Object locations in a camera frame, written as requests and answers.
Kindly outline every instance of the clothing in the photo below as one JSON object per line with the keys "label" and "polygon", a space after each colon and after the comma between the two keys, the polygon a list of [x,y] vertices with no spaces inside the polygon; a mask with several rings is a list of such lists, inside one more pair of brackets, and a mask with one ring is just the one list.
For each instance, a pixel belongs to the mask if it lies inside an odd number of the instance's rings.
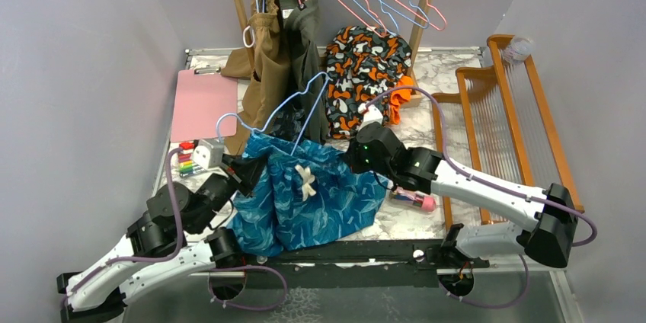
{"label": "clothing", "polygon": [[[304,91],[307,83],[318,74],[321,59],[316,48],[316,34],[318,33],[320,10],[318,0],[279,0],[283,16],[283,30],[289,44],[291,58],[293,85],[288,94]],[[324,100],[318,100],[325,77],[317,78],[306,94],[297,97],[293,109],[303,109],[305,114],[315,107],[305,129],[305,138],[313,142],[324,143],[328,135],[328,120],[325,116]]]}
{"label": "clothing", "polygon": [[[361,124],[359,105],[395,87],[411,66],[411,48],[400,36],[379,37],[368,27],[339,31],[327,47],[328,84],[326,115],[335,139],[354,136]],[[376,103],[390,121],[390,98]]]}
{"label": "clothing", "polygon": [[[285,98],[289,80],[289,47],[281,34],[276,1],[267,0],[267,13],[257,12],[256,0],[251,2],[249,25],[255,36],[254,70],[251,71],[246,49],[234,50],[222,69],[224,76],[251,75],[251,83],[242,98],[243,111],[238,115],[246,124],[258,129]],[[235,135],[225,139],[229,152],[241,154],[248,137],[249,130],[238,123]]]}
{"label": "clothing", "polygon": [[[374,223],[385,189],[372,172],[352,173],[341,160],[343,152],[330,146],[304,140],[289,155],[292,148],[291,142],[260,133],[249,138],[243,157],[268,155],[268,161],[254,196],[233,200],[238,213],[228,227],[245,253],[270,257],[283,249],[323,245]],[[314,181],[308,177],[304,184],[303,171]],[[316,194],[303,201],[309,187]]]}
{"label": "clothing", "polygon": [[[403,75],[395,87],[403,85],[415,85],[415,82],[413,82],[413,78]],[[412,92],[410,89],[400,89],[390,94],[390,123],[395,125],[399,123],[399,110],[403,104],[411,100]]]}

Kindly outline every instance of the orange camouflage clothing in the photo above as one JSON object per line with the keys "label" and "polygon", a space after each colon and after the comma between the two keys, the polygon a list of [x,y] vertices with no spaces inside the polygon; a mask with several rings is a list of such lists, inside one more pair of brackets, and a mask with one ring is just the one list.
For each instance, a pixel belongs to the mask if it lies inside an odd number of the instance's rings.
{"label": "orange camouflage clothing", "polygon": [[[348,139],[357,133],[361,124],[359,105],[395,87],[411,66],[411,54],[400,36],[380,37],[365,26],[339,31],[326,52],[330,82],[325,114],[332,138]],[[399,122],[398,109],[406,101],[403,97],[393,108],[389,96],[376,104],[386,123]]]}

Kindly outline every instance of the white marble surface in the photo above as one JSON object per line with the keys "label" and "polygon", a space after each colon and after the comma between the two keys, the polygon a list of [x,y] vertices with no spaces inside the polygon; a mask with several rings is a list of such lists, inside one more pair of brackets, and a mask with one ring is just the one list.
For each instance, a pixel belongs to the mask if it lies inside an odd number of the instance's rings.
{"label": "white marble surface", "polygon": [[[226,59],[227,56],[194,56],[190,67],[224,66]],[[473,53],[420,53],[417,56],[414,69],[420,87],[431,94],[436,92],[457,93],[455,70],[461,66],[480,67],[477,53],[475,51]],[[238,83],[238,106],[240,106],[240,100],[247,85],[248,81],[245,80]],[[444,110],[447,120],[445,139],[448,145],[448,155],[465,165],[470,165],[469,145],[464,134],[462,115],[458,111],[452,112],[451,110],[455,111],[450,107]],[[401,122],[392,126],[392,129],[406,146],[436,148],[430,102],[426,99],[422,100],[419,107],[402,109]],[[329,144],[339,149],[347,147],[346,140],[331,140]],[[208,174],[201,174],[180,179],[176,161],[174,161],[172,173],[174,180],[180,180],[191,190],[197,190],[209,177]],[[375,223],[348,235],[343,240],[443,238],[445,235],[444,214],[439,197],[437,197],[437,204],[438,208],[432,213],[428,213],[386,197],[377,213]],[[220,213],[221,216],[216,216],[213,223],[218,223],[230,212],[231,208],[225,206]],[[461,222],[466,225],[480,223],[478,208],[474,206],[453,200],[452,212],[454,223]],[[209,230],[207,229],[202,235],[190,236],[189,241],[199,241],[208,234]]]}

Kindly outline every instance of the clipboard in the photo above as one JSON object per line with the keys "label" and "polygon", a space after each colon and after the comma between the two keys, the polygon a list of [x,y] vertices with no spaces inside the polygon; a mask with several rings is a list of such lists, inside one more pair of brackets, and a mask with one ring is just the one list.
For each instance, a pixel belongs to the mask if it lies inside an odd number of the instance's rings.
{"label": "clipboard", "polygon": [[[216,123],[227,113],[237,113],[238,80],[223,77],[219,69],[180,70],[171,124],[171,142],[217,137]],[[220,124],[222,136],[236,132],[235,117]]]}

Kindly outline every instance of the wooden rack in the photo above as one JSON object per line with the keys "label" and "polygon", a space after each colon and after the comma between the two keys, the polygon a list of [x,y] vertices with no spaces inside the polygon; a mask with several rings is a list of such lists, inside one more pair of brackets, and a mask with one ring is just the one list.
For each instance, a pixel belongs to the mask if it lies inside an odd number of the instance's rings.
{"label": "wooden rack", "polygon": [[[509,45],[513,35],[494,35],[488,39],[488,47],[491,51],[493,65],[487,68],[459,68],[456,70],[459,93],[433,94],[435,99],[443,104],[458,104],[462,109],[462,118],[464,119],[465,132],[469,142],[469,153],[471,156],[472,167],[477,171],[484,171],[496,177],[507,179],[512,182],[535,185],[532,170],[530,168],[529,156],[523,141],[523,135],[529,131],[538,133],[540,136],[547,138],[545,153],[551,153],[554,162],[554,168],[558,172],[549,177],[552,181],[560,181],[566,186],[572,196],[574,207],[583,212],[584,207],[579,201],[577,188],[570,172],[568,161],[565,158],[561,141],[550,113],[545,93],[543,92],[538,72],[534,64],[534,59],[530,56],[523,64],[510,66],[501,58],[501,51]],[[536,114],[542,121],[540,126],[526,128],[522,131],[517,116],[516,106],[512,92],[510,90],[510,70],[516,70],[515,67],[524,66],[529,88],[533,93],[533,99],[536,101]],[[436,145],[441,149],[443,142],[447,140],[447,135],[443,134],[440,129],[440,117],[438,111],[434,108],[433,125],[436,135]],[[501,138],[508,137],[513,144],[513,157],[505,157],[500,153],[498,143]],[[513,158],[513,164],[510,165],[509,158]],[[448,197],[443,198],[444,218],[447,229],[453,223],[453,214],[451,212],[451,201]],[[480,218],[482,224],[500,222],[501,219],[494,220],[491,214],[480,209]]]}
{"label": "wooden rack", "polygon": [[[233,2],[235,3],[235,12],[238,15],[240,30],[244,32],[244,29],[248,25],[247,12],[245,10],[245,0],[233,0]],[[427,0],[420,0],[420,3],[417,6],[422,8],[419,11],[422,11],[424,14],[428,14],[430,7],[427,5]],[[415,22],[418,23],[419,25],[423,24],[423,21],[419,17],[415,18]],[[415,63],[415,59],[417,57],[417,51],[420,48],[420,43],[421,43],[423,34],[424,34],[424,29],[422,29],[420,26],[416,24],[413,25],[411,38],[408,41],[408,45],[412,49],[412,55],[411,55],[412,64]],[[251,42],[251,38],[249,36],[247,37],[247,40],[248,42]],[[247,49],[247,53],[249,56],[249,63],[251,64],[251,68],[253,69],[254,68],[254,49],[253,48]],[[417,79],[415,78],[413,65],[411,65],[411,67],[408,69],[408,75],[413,78],[414,84],[417,85]],[[422,100],[422,95],[414,91],[411,96],[411,100],[406,104],[404,104],[403,107],[417,107],[419,106],[421,100]]]}

